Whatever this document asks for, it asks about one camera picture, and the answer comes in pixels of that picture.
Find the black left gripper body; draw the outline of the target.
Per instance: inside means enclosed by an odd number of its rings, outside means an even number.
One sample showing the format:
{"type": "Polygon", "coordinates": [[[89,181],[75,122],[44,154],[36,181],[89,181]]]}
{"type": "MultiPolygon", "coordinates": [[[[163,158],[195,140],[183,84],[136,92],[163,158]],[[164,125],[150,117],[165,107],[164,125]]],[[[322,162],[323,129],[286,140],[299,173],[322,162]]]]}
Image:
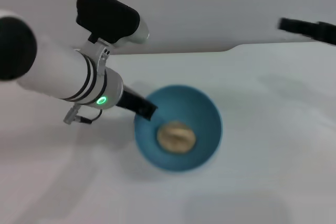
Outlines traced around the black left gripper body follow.
{"type": "Polygon", "coordinates": [[[147,104],[145,98],[127,86],[123,87],[121,98],[116,106],[132,111],[140,116],[146,116],[147,114],[147,104]]]}

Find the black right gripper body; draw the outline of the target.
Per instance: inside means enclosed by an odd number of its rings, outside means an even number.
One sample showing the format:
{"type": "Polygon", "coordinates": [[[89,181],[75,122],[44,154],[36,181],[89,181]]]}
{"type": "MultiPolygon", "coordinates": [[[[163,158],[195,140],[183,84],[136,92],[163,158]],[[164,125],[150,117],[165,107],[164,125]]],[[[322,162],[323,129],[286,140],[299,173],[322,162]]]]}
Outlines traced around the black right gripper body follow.
{"type": "Polygon", "coordinates": [[[335,25],[318,22],[312,39],[327,44],[335,44],[335,25]]]}

